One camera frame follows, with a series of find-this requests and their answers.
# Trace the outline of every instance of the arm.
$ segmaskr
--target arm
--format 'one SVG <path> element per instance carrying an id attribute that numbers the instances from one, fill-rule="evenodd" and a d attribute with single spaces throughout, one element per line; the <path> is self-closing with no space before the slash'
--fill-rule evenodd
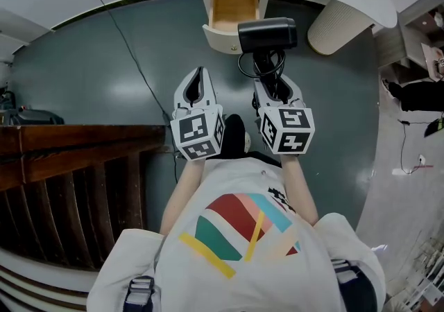
<path id="1" fill-rule="evenodd" d="M 185 165 L 179 182 L 169 198 L 168 204 L 166 204 L 164 215 L 162 217 L 162 224 L 160 225 L 160 234 L 166 236 L 171 231 L 180 212 L 182 212 L 189 199 L 199 187 L 204 166 L 204 159 L 187 162 Z"/>
<path id="2" fill-rule="evenodd" d="M 318 211 L 308 189 L 297 157 L 281 155 L 284 187 L 287 199 L 296 212 L 310 225 L 318 222 Z"/>

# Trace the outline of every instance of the power cord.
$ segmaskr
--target power cord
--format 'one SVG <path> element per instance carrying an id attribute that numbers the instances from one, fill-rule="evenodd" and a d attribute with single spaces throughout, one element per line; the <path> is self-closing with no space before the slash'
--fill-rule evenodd
<path id="1" fill-rule="evenodd" d="M 274 55 L 277 55 L 277 62 L 276 63 L 274 63 L 274 61 L 271 59 Z M 284 50 L 278 49 L 278 50 L 274 50 L 274 51 L 269 51 L 268 53 L 261 54 L 261 56 L 265 57 L 266 62 L 268 64 L 273 65 L 273 68 L 269 71 L 260 71 L 259 70 L 259 66 L 257 65 L 257 57 L 259 57 L 259 56 L 257 53 L 253 53 L 253 71 L 255 72 L 254 74 L 248 73 L 247 71 L 244 70 L 244 68 L 242 68 L 241 61 L 244 56 L 245 56 L 245 53 L 242 53 L 237 60 L 237 67 L 239 68 L 241 73 L 244 76 L 248 76 L 249 78 L 252 78 L 252 79 L 260 79 L 265 76 L 270 76 L 273 74 L 273 76 L 274 76 L 274 91 L 273 91 L 272 95 L 277 96 L 278 95 L 278 82 L 279 82 L 279 79 L 282 75 L 282 72 L 284 71 L 284 65 L 285 65 Z"/>
<path id="2" fill-rule="evenodd" d="M 405 140 L 406 140 L 406 138 L 407 138 L 407 134 L 406 134 L 406 132 L 405 132 L 405 126 L 406 126 L 406 125 L 407 125 L 407 126 L 410 126 L 411 124 L 417 124 L 417 123 L 426 123 L 426 124 L 430 124 L 430 123 L 432 123 L 432 122 L 434 122 L 434 121 L 432 121 L 432 122 L 410 122 L 410 121 L 401 121 L 401 120 L 398 119 L 398 122 L 402 124 L 402 128 L 404 129 L 404 139 L 402 140 L 402 146 L 401 146 L 401 160 L 400 160 L 400 163 L 401 163 L 401 170 L 402 170 L 404 173 L 406 173 L 407 175 L 411 175 L 411 174 L 415 173 L 415 172 L 416 172 L 421 166 L 423 166 L 424 164 L 421 165 L 421 164 L 422 164 L 422 161 L 421 161 L 421 158 L 420 158 L 420 159 L 419 159 L 419 165 L 418 165 L 418 166 L 416 166 L 414 169 L 410 170 L 409 172 L 407 172 L 407 171 L 404 170 L 404 167 L 402 166 L 402 153 L 403 153 L 403 151 L 404 151 Z"/>
<path id="3" fill-rule="evenodd" d="M 144 79 L 144 82 L 145 82 L 146 86 L 148 87 L 148 89 L 150 89 L 150 92 L 153 95 L 153 98 L 154 98 L 155 102 L 157 103 L 157 105 L 159 106 L 160 110 L 162 111 L 162 117 L 164 119 L 165 126 L 170 130 L 170 133 L 171 133 L 171 143 L 173 144 L 174 179 L 176 180 L 176 184 L 177 184 L 178 183 L 178 176 L 177 176 L 177 161 L 176 161 L 176 145 L 174 144 L 173 130 L 171 129 L 171 125 L 170 125 L 170 120 L 171 119 L 170 119 L 168 113 L 163 108 L 162 104 L 157 99 L 157 96 L 154 94 L 154 91 L 151 89 L 150 85 L 148 84 L 148 81 L 146 80 L 144 72 L 142 71 L 142 68 L 140 67 L 139 61 L 137 60 L 137 58 L 134 56 L 133 52 L 131 51 L 131 48 L 130 48 L 130 46 L 128 44 L 128 41 L 126 40 L 125 35 L 123 34 L 122 30 L 120 29 L 119 25 L 117 24 L 116 19 L 112 15 L 110 9 L 105 5 L 103 0 L 100 0 L 100 2 L 102 3 L 103 7 L 105 8 L 105 10 L 109 14 L 109 16 L 111 16 L 112 22 L 116 26 L 116 29 L 119 31 L 120 36 L 122 37 L 123 41 L 125 42 L 126 48 L 128 49 L 128 52 L 129 52 L 131 58 L 134 60 L 134 63 L 136 64 L 137 70 L 139 71 L 140 75 Z"/>

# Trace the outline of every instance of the white t-shirt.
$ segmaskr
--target white t-shirt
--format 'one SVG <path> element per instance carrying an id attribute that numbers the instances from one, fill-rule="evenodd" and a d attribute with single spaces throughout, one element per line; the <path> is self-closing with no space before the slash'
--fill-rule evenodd
<path id="1" fill-rule="evenodd" d="M 160 251 L 154 278 L 162 312 L 344 312 L 331 259 L 355 261 L 372 275 L 382 309 L 384 273 L 376 256 L 343 216 L 326 215 L 315 227 L 299 217 L 281 171 L 252 158 L 207 161 L 202 184 Z M 151 245 L 147 259 L 153 251 Z M 145 270 L 140 274 L 153 273 L 152 266 Z M 98 282 L 88 308 L 96 306 L 91 295 L 111 285 L 105 273 Z"/>

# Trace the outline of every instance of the person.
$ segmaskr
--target person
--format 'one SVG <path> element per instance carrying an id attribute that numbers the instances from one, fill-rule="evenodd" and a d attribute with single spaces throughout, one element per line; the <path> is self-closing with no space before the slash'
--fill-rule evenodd
<path id="1" fill-rule="evenodd" d="M 402 111 L 444 111 L 444 82 L 401 85 L 381 78 L 383 89 L 392 99 L 400 102 Z"/>
<path id="2" fill-rule="evenodd" d="M 245 138 L 229 116 L 221 154 L 185 165 L 160 234 L 122 232 L 88 311 L 382 310 L 373 251 L 345 217 L 319 219 L 298 157 L 245 153 Z"/>

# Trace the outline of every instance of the colorful stripe graphic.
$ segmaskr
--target colorful stripe graphic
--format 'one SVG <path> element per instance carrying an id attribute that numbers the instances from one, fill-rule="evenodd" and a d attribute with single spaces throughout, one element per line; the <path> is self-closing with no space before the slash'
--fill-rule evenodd
<path id="1" fill-rule="evenodd" d="M 250 261 L 253 253 L 255 251 L 257 237 L 259 236 L 259 231 L 261 230 L 262 223 L 264 222 L 264 212 L 260 211 L 257 217 L 255 231 L 253 232 L 253 237 L 251 237 L 250 245 L 247 249 L 247 254 L 245 255 L 245 261 Z"/>
<path id="2" fill-rule="evenodd" d="M 242 202 L 242 204 L 244 205 L 244 207 L 246 208 L 246 210 L 248 211 L 248 213 L 250 214 L 250 216 L 254 219 L 257 220 L 257 218 L 259 217 L 259 212 L 260 209 L 259 207 L 255 204 L 255 202 L 253 200 L 251 200 L 251 197 L 248 196 L 246 193 L 237 193 L 236 197 L 239 199 L 240 202 Z M 264 222 L 262 223 L 261 229 L 267 233 L 267 231 L 271 228 L 272 226 L 272 222 L 268 219 L 267 216 L 264 216 Z"/>
<path id="3" fill-rule="evenodd" d="M 217 198 L 207 209 L 217 212 L 224 220 L 238 231 L 247 241 L 251 240 L 256 226 L 256 220 L 250 215 L 243 203 L 233 194 Z M 264 231 L 259 231 L 259 238 Z"/>
<path id="4" fill-rule="evenodd" d="M 291 221 L 281 211 L 274 207 L 264 195 L 259 193 L 249 193 L 248 196 L 253 199 L 255 204 L 265 213 L 278 230 L 284 232 L 291 226 Z"/>
<path id="5" fill-rule="evenodd" d="M 205 217 L 199 216 L 194 236 L 213 251 L 219 259 L 239 261 L 242 258 L 236 248 Z"/>
<path id="6" fill-rule="evenodd" d="M 179 239 L 188 245 L 191 249 L 195 250 L 197 253 L 202 255 L 208 263 L 213 265 L 217 270 L 222 272 L 228 279 L 231 279 L 236 271 L 229 266 L 223 260 L 220 260 L 205 244 L 195 239 L 193 236 L 190 236 L 188 233 L 183 232 Z"/>

